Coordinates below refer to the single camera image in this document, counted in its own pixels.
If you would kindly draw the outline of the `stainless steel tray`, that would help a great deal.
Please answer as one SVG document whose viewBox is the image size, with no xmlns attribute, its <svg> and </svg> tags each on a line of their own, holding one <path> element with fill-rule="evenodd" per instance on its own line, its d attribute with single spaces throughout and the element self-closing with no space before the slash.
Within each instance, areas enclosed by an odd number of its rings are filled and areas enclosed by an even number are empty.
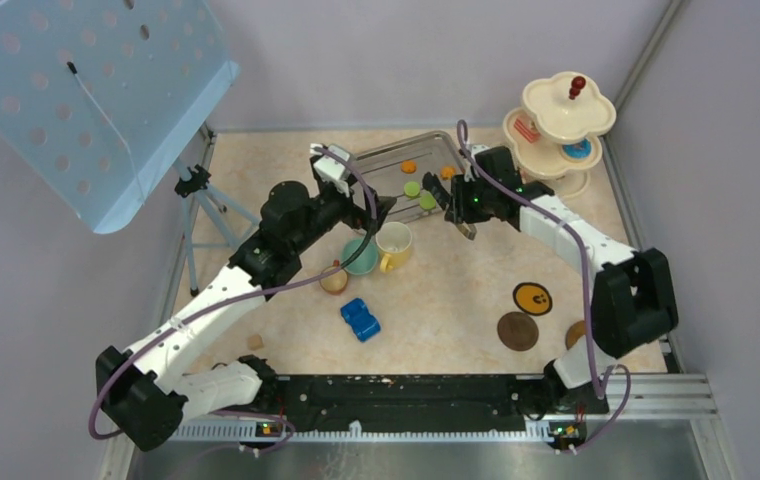
<svg viewBox="0 0 760 480">
<path fill-rule="evenodd" d="M 400 164 L 405 160 L 414 160 L 417 171 L 405 174 Z M 440 175 L 443 166 L 451 165 L 461 173 L 464 165 L 458 147 L 451 136 L 442 131 L 431 131 L 377 147 L 356 157 L 354 165 L 364 180 L 380 196 L 396 197 L 397 203 L 387 217 L 387 221 L 409 223 L 442 211 L 436 207 L 432 211 L 423 211 L 419 207 L 419 197 L 407 198 L 403 193 L 404 184 L 416 181 L 421 184 L 425 173 Z"/>
</svg>

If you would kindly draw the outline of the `black-tipped metal tongs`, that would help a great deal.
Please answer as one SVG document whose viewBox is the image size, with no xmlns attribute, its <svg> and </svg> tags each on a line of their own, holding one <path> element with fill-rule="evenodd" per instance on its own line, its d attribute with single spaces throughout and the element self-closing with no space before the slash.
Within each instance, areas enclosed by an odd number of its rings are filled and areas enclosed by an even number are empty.
<svg viewBox="0 0 760 480">
<path fill-rule="evenodd" d="M 457 187 L 457 178 L 458 175 L 452 177 L 450 189 L 447 189 L 438 175 L 426 173 L 422 178 L 422 188 L 434 198 L 443 211 L 444 221 L 453 224 L 467 240 L 474 240 L 477 228 L 464 215 L 462 190 Z"/>
</svg>

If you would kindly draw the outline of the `orange flower cookie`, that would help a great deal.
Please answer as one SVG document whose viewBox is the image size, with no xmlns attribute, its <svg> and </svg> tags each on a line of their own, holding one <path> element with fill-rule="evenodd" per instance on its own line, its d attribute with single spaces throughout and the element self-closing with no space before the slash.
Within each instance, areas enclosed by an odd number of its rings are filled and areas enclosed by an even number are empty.
<svg viewBox="0 0 760 480">
<path fill-rule="evenodd" d="M 457 170 L 454 166 L 446 165 L 440 169 L 439 174 L 442 180 L 450 180 L 457 174 Z"/>
</svg>

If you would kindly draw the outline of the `orange swirl cookie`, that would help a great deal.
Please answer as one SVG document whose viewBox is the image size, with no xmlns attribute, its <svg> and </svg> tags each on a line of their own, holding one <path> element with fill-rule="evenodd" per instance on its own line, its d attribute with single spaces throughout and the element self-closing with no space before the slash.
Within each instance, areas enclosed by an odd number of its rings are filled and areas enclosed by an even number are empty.
<svg viewBox="0 0 760 480">
<path fill-rule="evenodd" d="M 414 160 L 405 160 L 400 164 L 400 170 L 405 174 L 414 174 L 418 165 Z"/>
</svg>

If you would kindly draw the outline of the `pink strawberry cake slice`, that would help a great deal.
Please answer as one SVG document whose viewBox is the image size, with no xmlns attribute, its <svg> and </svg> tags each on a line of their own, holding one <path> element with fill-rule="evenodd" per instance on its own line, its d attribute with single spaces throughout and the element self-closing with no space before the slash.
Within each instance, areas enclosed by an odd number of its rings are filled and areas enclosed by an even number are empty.
<svg viewBox="0 0 760 480">
<path fill-rule="evenodd" d="M 535 123 L 527 116 L 517 116 L 513 122 L 513 129 L 528 143 L 536 143 L 541 138 Z"/>
</svg>

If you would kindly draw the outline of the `blue frosted donut toy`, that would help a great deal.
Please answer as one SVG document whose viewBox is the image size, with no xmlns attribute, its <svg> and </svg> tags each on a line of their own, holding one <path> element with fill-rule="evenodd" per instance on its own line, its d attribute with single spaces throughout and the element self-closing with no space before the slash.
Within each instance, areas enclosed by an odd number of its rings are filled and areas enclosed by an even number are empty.
<svg viewBox="0 0 760 480">
<path fill-rule="evenodd" d="M 563 145 L 562 153 L 571 161 L 584 161 L 592 153 L 592 144 L 588 139 L 584 139 L 574 144 Z"/>
</svg>

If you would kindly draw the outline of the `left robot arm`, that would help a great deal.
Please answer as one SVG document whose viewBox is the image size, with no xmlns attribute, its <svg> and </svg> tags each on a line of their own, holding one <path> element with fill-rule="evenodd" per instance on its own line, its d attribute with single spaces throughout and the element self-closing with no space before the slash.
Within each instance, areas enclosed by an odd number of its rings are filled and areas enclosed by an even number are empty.
<svg viewBox="0 0 760 480">
<path fill-rule="evenodd" d="M 275 404 L 276 386 L 263 361 L 233 361 L 220 372 L 190 375 L 188 367 L 242 316 L 277 293 L 298 287 L 300 256 L 343 223 L 371 235 L 395 206 L 394 197 L 364 190 L 359 206 L 350 191 L 320 182 L 310 196 L 298 181 L 275 185 L 260 210 L 258 229 L 179 314 L 142 340 L 106 348 L 95 362 L 96 403 L 141 451 L 166 443 L 186 420 L 222 407 L 244 405 L 264 413 Z"/>
</svg>

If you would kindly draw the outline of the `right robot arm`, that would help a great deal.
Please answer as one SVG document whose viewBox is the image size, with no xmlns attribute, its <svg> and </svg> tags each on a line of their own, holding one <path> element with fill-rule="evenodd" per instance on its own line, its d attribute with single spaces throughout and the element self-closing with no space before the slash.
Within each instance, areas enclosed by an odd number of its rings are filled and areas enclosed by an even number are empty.
<svg viewBox="0 0 760 480">
<path fill-rule="evenodd" d="M 447 221 L 473 226 L 492 219 L 538 239 L 582 280 L 584 337 L 544 370 L 542 397 L 568 412 L 620 359 L 679 324 L 669 262 L 656 248 L 636 250 L 603 234 L 569 209 L 547 185 L 526 183 L 506 147 L 461 148 L 465 171 L 441 205 Z"/>
</svg>

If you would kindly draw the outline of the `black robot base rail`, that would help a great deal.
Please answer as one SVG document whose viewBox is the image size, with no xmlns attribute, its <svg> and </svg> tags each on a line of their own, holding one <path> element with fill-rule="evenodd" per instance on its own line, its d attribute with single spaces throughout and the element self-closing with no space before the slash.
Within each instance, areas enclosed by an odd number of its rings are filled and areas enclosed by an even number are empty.
<svg viewBox="0 0 760 480">
<path fill-rule="evenodd" d="M 521 431 L 548 415 L 607 414 L 585 386 L 554 397 L 539 375 L 291 375 L 264 381 L 248 406 L 280 415 L 300 433 Z"/>
</svg>

